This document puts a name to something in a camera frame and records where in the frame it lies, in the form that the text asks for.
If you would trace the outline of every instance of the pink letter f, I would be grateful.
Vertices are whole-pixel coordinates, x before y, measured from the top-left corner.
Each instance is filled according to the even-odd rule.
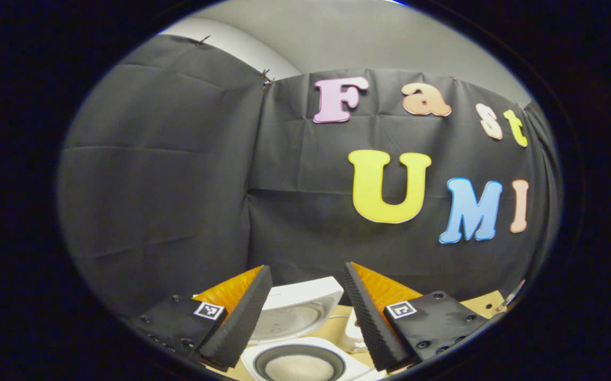
[[[350,119],[350,113],[343,110],[343,102],[346,102],[349,108],[357,107],[360,101],[357,88],[366,90],[369,88],[369,82],[364,77],[323,79],[315,82],[315,86],[320,88],[320,112],[312,118],[313,122],[335,123]],[[353,87],[342,92],[344,86]]]

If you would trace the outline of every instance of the white appliance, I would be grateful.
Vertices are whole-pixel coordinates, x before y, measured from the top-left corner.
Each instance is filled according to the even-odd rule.
[[[296,358],[312,360],[315,357],[317,364],[327,362],[333,369],[332,376],[324,381],[376,381],[384,378],[385,371],[379,372],[362,364],[328,340],[301,337],[322,327],[343,293],[343,288],[333,277],[272,287],[248,343],[255,346],[247,347],[241,356],[249,374],[257,381],[283,381],[271,378],[269,374],[296,379],[298,375],[289,374],[299,367]],[[279,366],[284,369],[276,371],[275,364],[281,361],[272,361],[286,356],[294,356],[289,358],[294,362],[283,362],[286,366]],[[313,374],[320,370],[310,369]]]
[[[357,322],[355,310],[350,311],[346,328],[342,332],[341,338],[339,339],[339,348],[348,353],[361,353],[368,351],[366,344],[364,344],[362,330]]]

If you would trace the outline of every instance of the rice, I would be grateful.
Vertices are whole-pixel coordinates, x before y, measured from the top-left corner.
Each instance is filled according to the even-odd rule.
[[[334,367],[317,357],[289,355],[271,360],[265,365],[265,373],[273,381],[328,381]]]

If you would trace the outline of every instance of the black border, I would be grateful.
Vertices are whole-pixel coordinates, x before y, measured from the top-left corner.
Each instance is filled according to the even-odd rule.
[[[0,379],[210,379],[144,346],[100,305],[66,254],[53,194],[65,130],[93,84],[201,5],[0,5]],[[611,3],[416,5],[485,46],[535,96],[547,89],[519,57],[549,85],[562,106],[538,101],[553,126],[568,126],[554,133],[569,197],[537,285],[495,329],[415,376],[611,379]]]

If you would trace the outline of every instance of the gray wall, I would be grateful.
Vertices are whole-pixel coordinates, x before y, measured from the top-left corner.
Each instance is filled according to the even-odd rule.
[[[481,46],[429,15],[384,0],[229,0],[165,29],[201,39],[269,77],[337,68],[451,75],[519,106],[531,95]]]

